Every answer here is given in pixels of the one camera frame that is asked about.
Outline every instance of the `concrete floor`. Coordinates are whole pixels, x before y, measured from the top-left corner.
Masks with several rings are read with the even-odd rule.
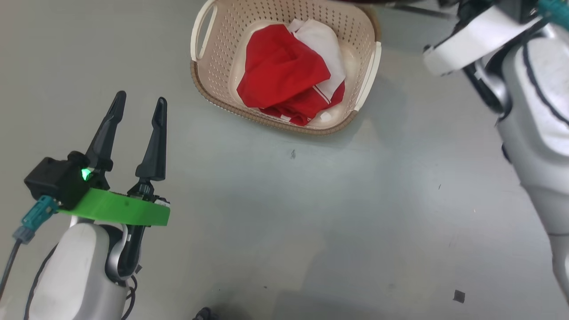
[[[343,132],[314,138],[199,95],[188,47],[201,4],[3,2],[2,259],[33,204],[22,179],[43,157],[85,151],[125,90],[114,191],[136,181],[157,98],[170,107],[167,179],[155,187],[172,215],[146,233],[131,319],[190,319],[204,305],[229,320],[569,316],[495,116],[462,74],[438,79],[422,65],[423,46],[446,37],[451,22],[379,10],[373,91]],[[20,250],[0,318],[21,318],[68,222],[57,215]],[[455,289],[464,304],[452,300]]]

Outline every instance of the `brown woven rim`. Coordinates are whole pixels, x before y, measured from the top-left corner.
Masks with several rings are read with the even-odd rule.
[[[375,10],[373,10],[373,7],[371,7],[371,6],[357,6],[357,7],[368,16],[369,20],[372,23],[373,29],[374,29],[375,40],[376,40],[376,42],[380,41],[381,40],[380,23],[377,20],[376,12],[375,12]],[[258,114],[254,113],[252,110],[240,109],[240,108],[237,108],[235,106],[229,105],[229,104],[227,104],[221,100],[218,100],[217,98],[213,97],[212,95],[210,95],[209,92],[207,92],[204,89],[204,86],[201,83],[200,77],[197,74],[197,62],[195,62],[195,61],[192,61],[191,72],[192,72],[193,83],[196,85],[197,90],[209,102],[211,102],[211,103],[219,106],[220,108],[223,108],[223,109],[225,109],[225,110],[227,110],[233,114],[241,116],[243,118],[247,118],[249,120],[258,122],[260,124],[272,126],[272,127],[278,128],[278,129],[288,130],[288,131],[293,131],[293,132],[298,132],[298,133],[312,134],[313,136],[326,136],[328,134],[338,132],[338,131],[342,130],[343,128],[345,128],[350,122],[352,122],[352,120],[357,115],[357,111],[352,110],[350,112],[350,114],[344,120],[342,120],[342,122],[340,122],[339,124],[337,124],[331,128],[326,128],[326,129],[313,129],[313,128],[307,128],[307,127],[297,126],[297,125],[293,125],[293,124],[285,124],[285,123],[282,123],[279,121],[275,121],[275,120],[271,120],[271,119],[268,119],[265,117],[261,117]]]

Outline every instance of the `beige plastic basket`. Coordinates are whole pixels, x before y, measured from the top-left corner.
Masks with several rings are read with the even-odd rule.
[[[198,36],[210,10],[208,29],[198,49]],[[251,35],[270,24],[288,25],[295,18],[314,19],[334,30],[347,73],[343,101],[304,127],[248,108],[237,94]],[[331,134],[346,127],[363,106],[380,63],[380,37],[376,14],[367,7],[327,0],[209,0],[192,30],[192,78],[207,100],[234,114],[284,130]]]

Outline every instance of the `green led indicator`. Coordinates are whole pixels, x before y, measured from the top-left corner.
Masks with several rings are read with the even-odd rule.
[[[91,170],[88,168],[81,169],[81,175],[83,176],[83,180],[87,181],[89,180],[89,175],[91,175]]]

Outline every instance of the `red cloth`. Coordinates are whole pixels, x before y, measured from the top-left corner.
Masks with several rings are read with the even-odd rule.
[[[245,74],[237,87],[243,103],[275,117],[307,125],[318,112],[342,101],[344,83],[331,101],[316,84],[330,78],[324,60],[283,24],[256,31],[247,44]]]

